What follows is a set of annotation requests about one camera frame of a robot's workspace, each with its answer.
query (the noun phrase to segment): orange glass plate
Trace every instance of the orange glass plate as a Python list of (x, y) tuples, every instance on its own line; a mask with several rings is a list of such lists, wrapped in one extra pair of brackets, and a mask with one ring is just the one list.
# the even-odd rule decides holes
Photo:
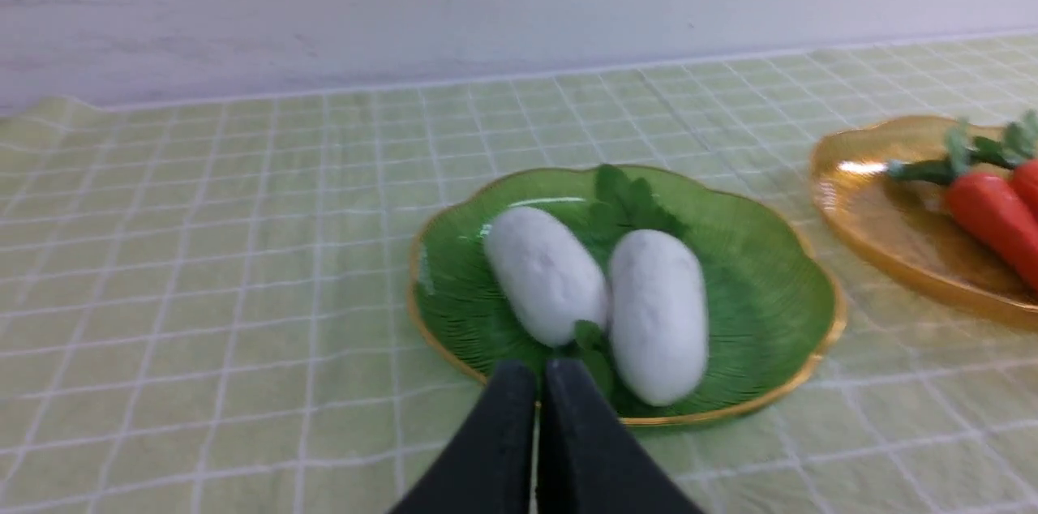
[[(955, 125), (912, 115), (822, 138), (811, 156), (812, 199), (840, 240), (896, 281), (941, 303), (1038, 329), (1034, 293), (955, 224), (944, 210), (944, 190), (884, 174), (886, 160), (944, 156), (944, 135)], [(971, 131), (1001, 134), (993, 127)]]

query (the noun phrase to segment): mint leaf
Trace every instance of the mint leaf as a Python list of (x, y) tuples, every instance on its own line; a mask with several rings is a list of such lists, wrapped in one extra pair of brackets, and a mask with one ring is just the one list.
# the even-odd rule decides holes
[(974, 137), (971, 159), (980, 163), (990, 163), (1005, 169), (1013, 169), (1014, 163), (1018, 162), (1021, 158), (1011, 150), (1009, 141), (1009, 135), (1003, 135), (1002, 141), (995, 141), (987, 137)]
[(1002, 145), (1011, 155), (1022, 156), (1025, 158), (1034, 155), (1032, 150), (1033, 142), (1028, 140), (1027, 133), (1018, 123), (1011, 123), (1006, 127), (1006, 131), (1002, 134)]
[(606, 234), (646, 228), (681, 237), (688, 232), (688, 225), (656, 204), (652, 186), (645, 178), (631, 181), (617, 166), (599, 166), (595, 197), (599, 204), (592, 207), (592, 222)]
[(591, 373), (591, 377), (595, 381), (602, 396), (608, 400), (612, 396), (612, 388), (614, 385), (612, 367), (609, 366), (609, 359), (602, 352), (581, 352), (580, 361), (586, 368), (588, 372)]
[(630, 184), (630, 178), (622, 169), (603, 163), (595, 171), (595, 197), (605, 204), (623, 201), (625, 196), (622, 194)]
[(969, 119), (959, 117), (958, 125), (945, 132), (945, 151), (948, 152), (948, 164), (952, 173), (958, 178), (969, 171)]
[(1023, 113), (1023, 133), (1028, 140), (1028, 147), (1034, 148), (1038, 143), (1038, 112), (1034, 109)]
[(595, 322), (580, 320), (574, 327), (574, 342), (583, 351), (601, 350), (605, 347), (605, 333)]

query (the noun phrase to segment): wall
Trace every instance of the wall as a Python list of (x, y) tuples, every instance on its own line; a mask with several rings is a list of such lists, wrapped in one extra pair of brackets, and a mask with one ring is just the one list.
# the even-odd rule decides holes
[(0, 112), (1038, 26), (1038, 0), (0, 0)]

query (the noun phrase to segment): white food item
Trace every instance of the white food item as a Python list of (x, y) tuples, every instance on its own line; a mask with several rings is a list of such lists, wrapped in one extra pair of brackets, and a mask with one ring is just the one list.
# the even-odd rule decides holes
[(609, 341), (617, 372), (646, 404), (662, 407), (691, 393), (708, 356), (706, 285), (682, 241), (633, 231), (609, 259)]
[(573, 233), (548, 212), (528, 207), (504, 211), (491, 222), (483, 248), (516, 318), (541, 344), (569, 344), (580, 320), (606, 328), (605, 275)]

